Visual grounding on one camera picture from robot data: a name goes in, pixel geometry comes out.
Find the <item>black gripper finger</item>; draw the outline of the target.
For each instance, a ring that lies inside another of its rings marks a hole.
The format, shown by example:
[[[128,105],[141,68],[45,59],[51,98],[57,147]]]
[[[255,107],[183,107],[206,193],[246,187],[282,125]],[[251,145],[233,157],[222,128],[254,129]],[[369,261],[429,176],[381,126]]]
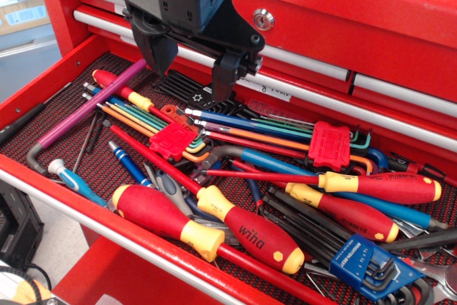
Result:
[[[212,68],[212,99],[228,100],[236,82],[247,74],[256,75],[262,61],[256,52],[226,50]]]
[[[178,53],[177,43],[166,36],[169,27],[137,8],[124,9],[123,15],[131,25],[134,41],[144,60],[154,73],[163,76]]]

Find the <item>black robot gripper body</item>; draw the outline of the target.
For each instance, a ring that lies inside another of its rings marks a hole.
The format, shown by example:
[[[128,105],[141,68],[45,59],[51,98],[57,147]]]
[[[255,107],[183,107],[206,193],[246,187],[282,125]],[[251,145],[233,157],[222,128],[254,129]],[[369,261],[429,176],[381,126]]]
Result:
[[[232,0],[124,0],[169,27],[167,37],[206,54],[260,52],[265,40],[235,10]]]

